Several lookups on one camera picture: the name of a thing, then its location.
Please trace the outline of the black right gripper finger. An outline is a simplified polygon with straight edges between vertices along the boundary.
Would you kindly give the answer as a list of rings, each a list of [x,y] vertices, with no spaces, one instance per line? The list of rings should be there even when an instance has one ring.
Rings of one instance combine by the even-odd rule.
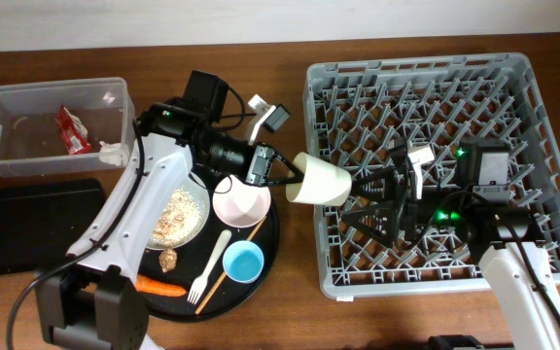
[[[365,199],[386,199],[394,195],[395,186],[395,167],[390,165],[354,180],[350,194]]]
[[[385,247],[392,247],[397,237],[397,207],[392,200],[345,211],[341,219]]]

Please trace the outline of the cream paper cup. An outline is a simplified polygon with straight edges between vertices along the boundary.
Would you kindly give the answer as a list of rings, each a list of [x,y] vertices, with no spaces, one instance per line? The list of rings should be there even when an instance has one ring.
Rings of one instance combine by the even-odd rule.
[[[299,153],[293,165],[303,173],[300,183],[286,186],[286,198],[293,203],[340,206],[351,187],[350,173],[308,153]]]

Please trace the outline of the pink bowl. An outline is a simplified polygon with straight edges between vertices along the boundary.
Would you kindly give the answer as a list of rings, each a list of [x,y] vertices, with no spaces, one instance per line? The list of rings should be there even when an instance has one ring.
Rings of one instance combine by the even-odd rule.
[[[249,228],[267,214],[271,206],[268,188],[245,185],[235,176],[223,178],[214,189],[212,197],[216,216],[234,228]]]

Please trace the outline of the blue cup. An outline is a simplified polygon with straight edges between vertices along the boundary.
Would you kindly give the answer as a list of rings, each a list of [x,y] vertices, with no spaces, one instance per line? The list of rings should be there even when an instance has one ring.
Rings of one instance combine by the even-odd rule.
[[[263,272],[264,254],[254,242],[239,240],[230,244],[223,255],[223,268],[229,279],[250,284]]]

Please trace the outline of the white tissue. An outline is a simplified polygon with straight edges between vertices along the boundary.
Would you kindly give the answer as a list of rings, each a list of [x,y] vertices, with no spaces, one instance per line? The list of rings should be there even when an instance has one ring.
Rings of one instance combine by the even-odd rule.
[[[125,166],[128,162],[128,147],[122,143],[99,142],[99,160],[114,166]]]

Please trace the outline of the red snack wrapper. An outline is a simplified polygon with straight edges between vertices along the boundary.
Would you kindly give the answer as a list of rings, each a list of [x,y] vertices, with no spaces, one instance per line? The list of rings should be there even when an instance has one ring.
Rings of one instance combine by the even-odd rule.
[[[69,155],[87,154],[91,151],[88,130],[65,106],[60,106],[55,122]]]

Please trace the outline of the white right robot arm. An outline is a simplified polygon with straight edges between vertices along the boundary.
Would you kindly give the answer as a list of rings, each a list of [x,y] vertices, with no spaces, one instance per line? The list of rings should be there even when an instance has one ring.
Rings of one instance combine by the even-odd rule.
[[[452,228],[496,295],[517,349],[560,349],[560,296],[538,218],[509,202],[510,148],[497,139],[462,140],[452,190],[426,191],[426,146],[401,143],[393,163],[356,180],[351,194],[368,200],[342,221],[387,247],[411,251],[430,229]]]

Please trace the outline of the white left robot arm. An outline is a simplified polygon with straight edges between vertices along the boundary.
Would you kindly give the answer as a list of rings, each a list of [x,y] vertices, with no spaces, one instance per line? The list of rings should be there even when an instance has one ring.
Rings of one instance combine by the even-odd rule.
[[[228,94],[218,76],[194,70],[185,92],[155,103],[133,121],[135,151],[114,191],[62,264],[46,269],[17,297],[8,316],[6,346],[14,346],[18,312],[29,295],[37,299],[43,339],[62,349],[154,349],[150,314],[136,290],[147,243],[172,193],[189,180],[195,165],[243,184],[266,188],[303,178],[274,147],[258,140],[262,127],[274,132],[290,113],[282,104],[254,96],[245,137],[222,126]]]

